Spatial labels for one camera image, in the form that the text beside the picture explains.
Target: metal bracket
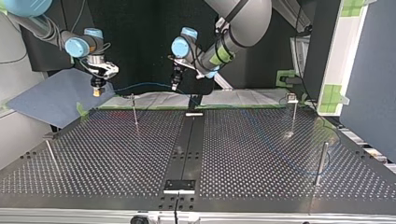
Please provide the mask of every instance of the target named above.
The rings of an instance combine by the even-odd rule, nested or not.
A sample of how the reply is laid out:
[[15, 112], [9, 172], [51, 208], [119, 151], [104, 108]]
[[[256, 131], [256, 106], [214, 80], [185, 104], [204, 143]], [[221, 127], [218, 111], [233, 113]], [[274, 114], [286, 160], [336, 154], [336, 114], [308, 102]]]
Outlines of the metal bracket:
[[343, 104], [343, 105], [349, 105], [349, 102], [350, 102], [350, 100], [349, 100], [349, 98], [347, 98], [346, 96], [341, 96], [341, 99], [340, 99], [340, 102], [341, 102], [341, 104]]
[[166, 180], [164, 194], [195, 194], [195, 180]]

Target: wire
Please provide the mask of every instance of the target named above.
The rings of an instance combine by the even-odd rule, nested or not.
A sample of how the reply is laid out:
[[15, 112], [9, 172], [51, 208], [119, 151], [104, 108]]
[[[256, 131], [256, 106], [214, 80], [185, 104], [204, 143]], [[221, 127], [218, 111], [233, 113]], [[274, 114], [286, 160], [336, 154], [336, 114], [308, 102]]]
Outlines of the wire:
[[95, 52], [95, 54], [104, 53], [107, 49], [111, 47], [111, 43], [105, 43], [103, 47]]
[[[166, 88], [172, 89], [172, 86], [166, 85], [166, 84], [162, 84], [162, 83], [158, 83], [158, 82], [142, 82], [142, 83], [137, 83], [137, 84], [134, 84], [134, 85], [122, 88], [122, 89], [114, 90], [114, 92], [126, 91], [126, 90], [129, 90], [129, 89], [133, 89], [133, 88], [137, 88], [137, 87], [141, 87], [141, 86], [160, 86], [160, 87], [166, 87]], [[190, 98], [190, 96], [187, 93], [185, 93], [184, 91], [181, 91], [179, 89], [177, 89], [177, 91]]]
[[64, 41], [61, 36], [61, 29], [51, 18], [47, 17], [46, 15], [44, 15], [43, 17], [47, 22], [49, 31], [44, 36], [34, 34], [35, 37], [45, 42], [50, 42], [51, 40], [56, 39], [56, 45], [58, 46], [59, 50], [62, 50], [64, 46]]
[[87, 1], [87, 0], [83, 0], [83, 1], [82, 1], [82, 6], [81, 6], [81, 9], [79, 10], [78, 17], [77, 17], [75, 23], [73, 24], [72, 29], [70, 30], [71, 33], [73, 33], [73, 32], [75, 31], [75, 29], [76, 29], [76, 27], [77, 27], [77, 24], [78, 24], [79, 20], [81, 19], [82, 12], [84, 11], [84, 7], [85, 7], [85, 2], [86, 2], [86, 1]]
[[0, 64], [17, 63], [17, 62], [22, 61], [24, 58], [26, 58], [26, 56], [27, 56], [27, 50], [25, 51], [25, 54], [22, 57], [20, 57], [19, 59], [14, 60], [14, 61], [9, 61], [9, 62], [0, 62]]

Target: black backdrop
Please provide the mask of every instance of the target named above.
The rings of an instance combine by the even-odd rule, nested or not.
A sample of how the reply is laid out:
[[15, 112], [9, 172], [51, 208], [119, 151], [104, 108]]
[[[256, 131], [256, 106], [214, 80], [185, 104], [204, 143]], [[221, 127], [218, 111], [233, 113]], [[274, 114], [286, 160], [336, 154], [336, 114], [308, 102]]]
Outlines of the black backdrop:
[[[88, 4], [95, 26], [104, 30], [106, 41], [112, 44], [107, 59], [120, 67], [112, 80], [115, 89], [140, 82], [170, 84], [173, 68], [167, 55], [183, 26], [199, 31], [198, 43], [204, 49], [215, 40], [217, 14], [203, 0], [90, 0]], [[208, 94], [213, 86], [212, 80], [196, 81], [192, 73], [184, 76], [179, 88]], [[165, 88], [146, 86], [133, 92], [156, 90]]]
[[[88, 0], [76, 33], [95, 26], [105, 33], [112, 47], [106, 52], [109, 61], [120, 68], [111, 80], [115, 89], [141, 82], [170, 84], [172, 62], [167, 59], [170, 46], [183, 26], [199, 31], [198, 43], [206, 50], [214, 43], [214, 24], [217, 14], [204, 0]], [[61, 28], [71, 29], [81, 9], [82, 0], [53, 0], [46, 13]], [[35, 71], [65, 69], [73, 66], [70, 58], [56, 47], [37, 40], [24, 32], [29, 55], [34, 58]], [[264, 38], [254, 48], [243, 50], [220, 73], [238, 88], [275, 88], [276, 72], [293, 69], [290, 38], [294, 28], [276, 11]], [[209, 94], [213, 80], [195, 79], [191, 71], [179, 86], [187, 93]], [[166, 88], [144, 86], [118, 94], [147, 91], [168, 91]]]

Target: end effector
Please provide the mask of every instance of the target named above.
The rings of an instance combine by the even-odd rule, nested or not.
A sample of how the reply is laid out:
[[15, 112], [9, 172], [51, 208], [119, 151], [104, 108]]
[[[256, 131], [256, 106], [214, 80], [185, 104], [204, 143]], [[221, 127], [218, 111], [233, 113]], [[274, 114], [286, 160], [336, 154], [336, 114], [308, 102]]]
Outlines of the end effector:
[[93, 95], [100, 96], [106, 82], [113, 78], [119, 68], [105, 61], [105, 50], [110, 44], [104, 43], [103, 32], [98, 29], [85, 29], [84, 35], [76, 35], [60, 28], [44, 13], [50, 8], [52, 0], [3, 0], [0, 5], [8, 17], [32, 32], [35, 37], [58, 46], [92, 74]]

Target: green tape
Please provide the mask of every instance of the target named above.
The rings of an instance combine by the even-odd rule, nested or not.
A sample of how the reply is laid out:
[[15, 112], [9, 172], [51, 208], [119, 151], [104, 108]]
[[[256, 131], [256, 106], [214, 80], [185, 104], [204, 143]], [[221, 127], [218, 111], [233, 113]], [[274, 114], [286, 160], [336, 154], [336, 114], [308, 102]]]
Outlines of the green tape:
[[320, 113], [335, 113], [341, 103], [341, 85], [325, 85], [320, 106]]
[[282, 77], [296, 77], [296, 72], [294, 70], [279, 70], [279, 71], [277, 71], [276, 86], [277, 87], [292, 88], [293, 85], [286, 84], [286, 82], [283, 82], [283, 81], [280, 80]]
[[0, 0], [0, 12], [3, 12], [7, 15], [6, 5], [4, 4], [4, 0]]
[[341, 17], [359, 17], [364, 0], [344, 0]]
[[227, 52], [227, 50], [221, 46], [221, 48], [218, 49], [218, 55], [215, 53], [213, 57], [210, 59], [210, 62], [215, 64], [215, 65], [221, 65], [223, 62], [229, 63], [230, 61], [233, 60], [233, 57], [230, 56], [230, 54]]
[[89, 111], [84, 110], [84, 106], [80, 102], [77, 102], [77, 112], [81, 116], [81, 121], [86, 120], [90, 114]]

